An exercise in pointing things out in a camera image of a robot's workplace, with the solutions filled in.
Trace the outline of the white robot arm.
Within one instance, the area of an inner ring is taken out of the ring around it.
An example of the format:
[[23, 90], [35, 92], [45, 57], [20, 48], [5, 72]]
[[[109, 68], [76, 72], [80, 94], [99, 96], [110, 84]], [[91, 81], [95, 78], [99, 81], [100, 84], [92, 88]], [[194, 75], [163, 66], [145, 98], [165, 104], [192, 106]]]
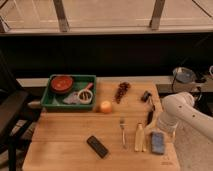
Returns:
[[183, 120], [213, 141], [213, 117], [196, 110], [194, 104], [194, 97], [188, 92], [164, 97], [162, 99], [163, 112], [158, 116], [157, 126], [167, 133], [173, 133], [178, 121]]

